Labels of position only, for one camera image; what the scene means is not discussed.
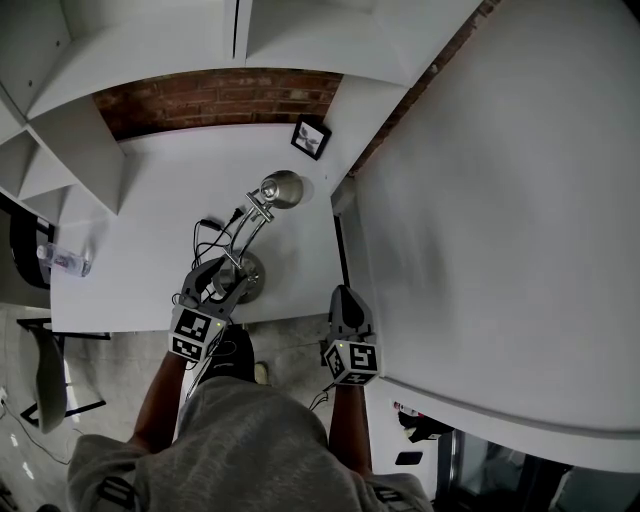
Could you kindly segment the clear plastic water bottle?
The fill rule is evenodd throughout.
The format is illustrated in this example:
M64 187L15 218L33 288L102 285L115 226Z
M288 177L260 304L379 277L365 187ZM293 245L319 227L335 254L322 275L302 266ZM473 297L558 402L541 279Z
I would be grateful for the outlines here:
M36 255L48 268L57 268L76 277L86 277L91 270L91 263L88 259L54 243L39 245L36 249Z

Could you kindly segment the black window frame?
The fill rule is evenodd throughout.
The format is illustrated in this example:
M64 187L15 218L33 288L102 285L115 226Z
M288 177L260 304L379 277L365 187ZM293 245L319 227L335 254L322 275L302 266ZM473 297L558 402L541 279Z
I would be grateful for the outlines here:
M460 430L438 440L435 512L640 512L640 473L581 468Z

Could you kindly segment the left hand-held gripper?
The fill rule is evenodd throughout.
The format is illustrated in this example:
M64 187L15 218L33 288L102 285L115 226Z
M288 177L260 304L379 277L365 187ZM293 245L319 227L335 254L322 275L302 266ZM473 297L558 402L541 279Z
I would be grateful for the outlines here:
M220 298L208 297L203 301L203 293L225 260L218 257L198 265L185 277L181 293L173 295L168 334L170 353L187 361L204 361L219 344L247 286L247 278L242 277Z

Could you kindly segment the grey chair with black legs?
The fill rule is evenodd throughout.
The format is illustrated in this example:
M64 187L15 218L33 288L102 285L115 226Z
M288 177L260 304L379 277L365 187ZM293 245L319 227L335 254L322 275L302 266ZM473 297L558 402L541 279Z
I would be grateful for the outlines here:
M43 434L58 428L65 419L104 407L98 400L69 407L64 349L67 339L110 341L109 333L57 332L50 328L50 318L18 319L17 325L27 334L21 343L20 367L33 404L20 413L20 418Z

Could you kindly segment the person's right forearm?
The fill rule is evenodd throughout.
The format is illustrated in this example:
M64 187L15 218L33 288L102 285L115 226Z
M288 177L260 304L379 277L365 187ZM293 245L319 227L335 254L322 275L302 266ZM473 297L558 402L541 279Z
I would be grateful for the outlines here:
M329 449L348 469L372 473L371 449L362 387L338 385L335 389L329 431Z

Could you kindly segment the person's black trouser leg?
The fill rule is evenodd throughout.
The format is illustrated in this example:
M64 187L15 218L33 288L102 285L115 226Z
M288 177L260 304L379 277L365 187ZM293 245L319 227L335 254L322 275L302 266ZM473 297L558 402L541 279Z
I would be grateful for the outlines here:
M199 383L216 377L232 377L255 383L254 367L254 349L248 331L241 325L231 325L213 351Z

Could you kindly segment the white desk with drawers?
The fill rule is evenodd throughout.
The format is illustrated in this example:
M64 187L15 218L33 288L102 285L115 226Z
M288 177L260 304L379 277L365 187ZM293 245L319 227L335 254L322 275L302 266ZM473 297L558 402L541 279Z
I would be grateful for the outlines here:
M266 270L253 302L234 321L252 323L321 314L343 280L326 178L295 149L289 125L238 125L167 132L128 140L128 182L119 213L90 224L63 226L58 243L88 253L88 276L54 272L51 317L73 332L168 328L172 298L190 271L194 224L228 220L248 192L277 170L311 186L299 206L279 211L252 237Z

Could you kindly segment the white wall shelf unit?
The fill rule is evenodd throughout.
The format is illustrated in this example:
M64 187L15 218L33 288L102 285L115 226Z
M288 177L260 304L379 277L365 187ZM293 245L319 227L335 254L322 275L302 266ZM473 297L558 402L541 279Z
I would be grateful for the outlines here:
M0 0L0 195L53 224L117 214L124 153L95 92L179 72L344 77L335 189L482 0Z

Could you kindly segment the person's grey shirt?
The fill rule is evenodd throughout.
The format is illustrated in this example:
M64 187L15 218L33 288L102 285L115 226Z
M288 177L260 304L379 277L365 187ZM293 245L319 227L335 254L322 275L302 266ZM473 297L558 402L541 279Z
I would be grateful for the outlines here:
M410 474L361 476L330 452L316 415L271 387L211 379L184 407L175 442L148 454L79 439L71 512L433 512Z

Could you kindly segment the person's left forearm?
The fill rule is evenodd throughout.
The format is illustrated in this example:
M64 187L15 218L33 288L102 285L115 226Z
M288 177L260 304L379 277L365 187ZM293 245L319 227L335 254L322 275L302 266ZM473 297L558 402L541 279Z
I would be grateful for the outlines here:
M149 453L172 444L187 360L167 352L146 393L130 443Z

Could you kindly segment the black picture frame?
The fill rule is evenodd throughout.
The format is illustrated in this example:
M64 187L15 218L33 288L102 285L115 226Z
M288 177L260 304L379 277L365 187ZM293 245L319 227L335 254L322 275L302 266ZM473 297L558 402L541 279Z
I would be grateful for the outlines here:
M296 122L291 145L318 161L332 136L329 128L310 116L301 115Z

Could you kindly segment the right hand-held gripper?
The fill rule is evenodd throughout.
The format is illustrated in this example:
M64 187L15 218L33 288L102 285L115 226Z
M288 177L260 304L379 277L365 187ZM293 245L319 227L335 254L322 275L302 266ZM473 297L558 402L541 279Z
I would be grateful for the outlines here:
M338 285L331 296L328 320L329 333L322 357L333 383L366 386L379 375L370 307L356 291Z

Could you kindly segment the silver metal desk lamp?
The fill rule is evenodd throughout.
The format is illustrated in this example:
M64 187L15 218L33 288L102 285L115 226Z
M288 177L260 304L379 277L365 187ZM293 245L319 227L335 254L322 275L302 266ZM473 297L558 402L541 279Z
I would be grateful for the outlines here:
M239 303L254 301L263 291L266 270L262 261L249 248L258 233L275 219L274 210L296 207L303 199L302 178L290 170L279 170L265 177L259 187L245 194L246 204L231 222L230 241L222 245L225 262L212 278L212 285L219 298L241 281L245 288Z

